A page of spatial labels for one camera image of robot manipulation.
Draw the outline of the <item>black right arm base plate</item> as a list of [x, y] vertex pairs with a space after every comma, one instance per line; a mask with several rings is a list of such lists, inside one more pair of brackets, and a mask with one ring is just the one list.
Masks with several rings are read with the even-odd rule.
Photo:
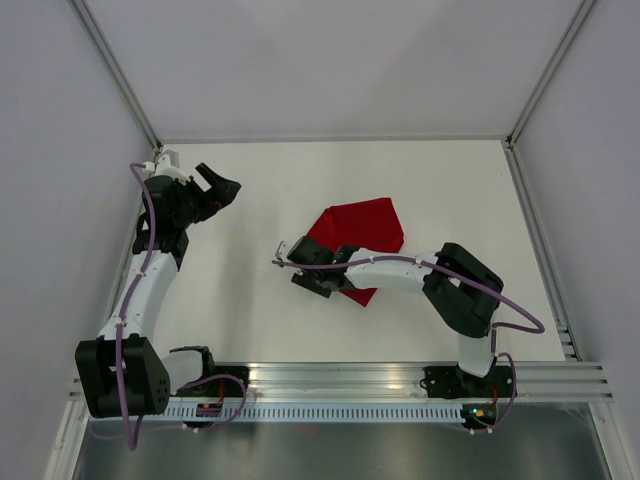
[[499, 399], [513, 393], [515, 380], [509, 366], [494, 366], [485, 377], [477, 377], [462, 371], [458, 366], [430, 366], [423, 369], [419, 385], [429, 398]]

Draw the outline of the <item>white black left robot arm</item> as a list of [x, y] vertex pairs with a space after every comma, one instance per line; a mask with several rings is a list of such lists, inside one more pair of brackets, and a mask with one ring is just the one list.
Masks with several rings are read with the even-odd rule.
[[75, 362], [90, 414], [95, 418], [161, 414], [186, 386], [206, 396], [218, 384], [210, 349], [185, 346], [156, 352], [153, 336], [168, 289], [189, 244], [187, 230], [229, 206], [241, 189], [206, 164], [196, 170], [202, 189], [170, 161], [133, 163], [142, 190], [125, 287], [106, 325], [80, 342]]

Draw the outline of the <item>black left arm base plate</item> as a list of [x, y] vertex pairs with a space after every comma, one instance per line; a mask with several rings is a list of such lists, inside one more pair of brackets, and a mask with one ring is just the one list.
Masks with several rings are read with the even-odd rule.
[[242, 389], [235, 380], [230, 379], [230, 376], [237, 378], [245, 387], [248, 387], [249, 375], [250, 368], [246, 366], [216, 366], [200, 377], [200, 380], [204, 380], [211, 376], [217, 376], [215, 380], [195, 387], [178, 389], [176, 395], [179, 397], [222, 398], [223, 400], [227, 398], [241, 398], [243, 396]]

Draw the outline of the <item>red cloth napkin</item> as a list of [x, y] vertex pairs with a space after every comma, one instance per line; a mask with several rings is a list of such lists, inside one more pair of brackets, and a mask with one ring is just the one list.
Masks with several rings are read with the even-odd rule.
[[388, 197], [326, 208], [306, 234], [333, 253], [342, 247], [398, 253], [404, 231]]

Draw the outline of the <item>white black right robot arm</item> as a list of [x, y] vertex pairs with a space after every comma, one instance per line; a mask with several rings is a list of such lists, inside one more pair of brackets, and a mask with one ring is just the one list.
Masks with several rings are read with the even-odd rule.
[[458, 335], [459, 388], [478, 395], [491, 385], [490, 327], [504, 282], [461, 245], [446, 243], [437, 252], [405, 257], [351, 245], [332, 251], [303, 236], [286, 259], [298, 269], [292, 282], [325, 298], [378, 289], [425, 296]]

